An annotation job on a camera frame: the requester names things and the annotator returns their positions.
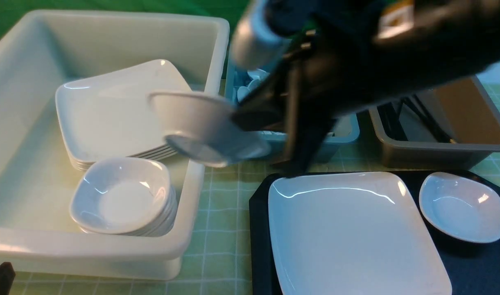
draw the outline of light blue plastic bin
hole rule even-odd
[[[286,41],[284,44],[284,48],[287,48],[289,43],[290,41]],[[270,64],[262,67],[262,69],[268,72],[272,71],[278,63],[279,58],[280,56],[278,56],[274,62],[271,62]],[[230,58],[228,61],[228,69],[226,73],[225,97],[233,104],[236,104],[237,89],[240,86],[248,84],[250,80],[251,79],[250,77],[248,77],[248,73],[235,67]],[[338,123],[334,127],[334,133],[335,136],[326,138],[323,145],[321,146],[321,149],[319,149],[319,152],[315,157],[315,161],[328,162],[335,155],[337,150],[339,150],[339,147],[341,145],[357,140],[357,138],[359,137],[359,123],[357,123],[357,116],[353,114],[341,119],[340,123]],[[270,154],[271,157],[282,151],[284,142],[286,140],[286,135],[261,134],[261,136],[272,147],[272,153]]]

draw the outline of white plastic bin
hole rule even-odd
[[[83,174],[64,149],[55,90],[72,79],[167,59],[196,90],[217,94],[228,39],[228,23],[211,17],[105,11],[23,17],[0,41],[0,263],[19,271],[175,277],[190,243],[204,166],[177,155],[163,161],[179,200],[168,234],[82,233],[68,205]]]

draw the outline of green backdrop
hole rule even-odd
[[[248,0],[0,0],[0,37],[36,9],[144,11],[221,17],[233,30]]]

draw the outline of green cutting mat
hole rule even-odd
[[[485,85],[500,111],[500,84]],[[312,172],[386,170],[366,114],[360,139],[343,146]],[[206,170],[190,247],[180,275],[170,282],[18,273],[12,295],[251,295],[248,200],[270,174],[265,162]],[[500,154],[472,169],[500,186]]]

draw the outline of black object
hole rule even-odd
[[[419,190],[432,170],[390,171],[407,185],[419,207]],[[500,196],[500,187],[466,170],[445,170],[491,187]],[[309,173],[307,175],[335,174]],[[250,198],[252,283],[255,295],[282,295],[278,283],[268,222],[268,191],[281,176],[268,176]],[[467,243],[449,237],[425,220],[452,282],[452,295],[500,295],[500,240],[489,244]]]
[[[244,131],[292,140],[272,163],[306,171],[334,118],[483,71],[500,60],[500,0],[415,0],[412,28],[378,35],[385,0],[268,0],[279,35],[312,19],[317,34],[292,42],[278,67],[233,114]]]
[[[379,117],[381,118],[381,123],[385,129],[386,135],[389,138],[398,141],[408,141],[408,137],[405,134],[400,121],[399,114],[403,107],[403,102],[400,102],[397,112],[394,110],[394,106],[391,102],[385,103],[377,107],[377,112],[379,112]]]
[[[412,95],[411,98],[401,98],[397,111],[394,110],[394,106],[390,102],[377,107],[377,112],[379,112],[379,117],[387,136],[398,141],[408,141],[405,131],[399,121],[403,105],[408,106],[408,108],[418,116],[419,120],[425,125],[428,131],[430,131],[437,142],[457,143],[456,140],[441,128],[417,95]]]
[[[0,295],[8,295],[15,279],[15,271],[11,263],[0,265]]]

